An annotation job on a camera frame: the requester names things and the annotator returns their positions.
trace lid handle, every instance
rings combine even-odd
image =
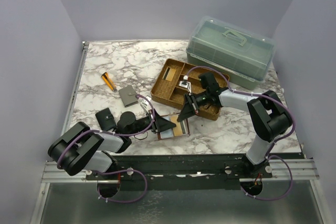
[[[239,45],[240,46],[244,46],[247,39],[242,36],[240,33],[234,31],[234,30],[231,30],[231,29],[227,29],[224,33],[222,33],[226,38],[228,39],[232,39],[232,40],[235,40],[237,42],[239,42]]]

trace table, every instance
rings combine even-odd
[[[107,107],[110,108],[116,121],[125,111],[132,111],[137,118],[143,117],[145,113],[140,105],[125,108],[119,93],[111,91],[101,75],[107,72],[118,89],[130,84],[139,94],[150,95],[166,59],[187,61],[186,46],[187,41],[183,40],[91,42],[70,126],[83,121],[92,129],[100,129],[95,113]],[[233,85],[233,88],[245,90],[237,85]],[[276,91],[282,102],[285,102],[273,66],[269,69],[266,80],[254,92],[266,90]],[[178,111],[156,102],[153,102],[153,105],[161,115]],[[255,136],[249,114],[233,108],[222,108],[217,121],[194,116],[189,119],[189,125],[191,136],[158,140],[156,134],[149,132],[144,140],[132,138],[132,145],[121,155],[245,153]],[[279,141],[272,152],[301,152],[296,135]]]

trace teal plastic container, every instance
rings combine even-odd
[[[206,16],[191,35],[186,52],[189,63],[207,63],[227,73],[231,82],[254,89],[265,79],[275,42]]]

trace translucent lid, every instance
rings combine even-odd
[[[274,56],[275,43],[265,36],[206,16],[191,35],[187,52],[262,80]]]

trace gray floor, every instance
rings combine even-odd
[[[260,194],[280,195],[288,182],[264,183]],[[120,192],[119,199],[136,197],[139,192]],[[241,191],[190,190],[149,191],[133,204],[98,200],[95,184],[50,185],[42,223],[118,224],[319,224],[322,223],[308,181],[295,182],[285,199],[261,202]]]

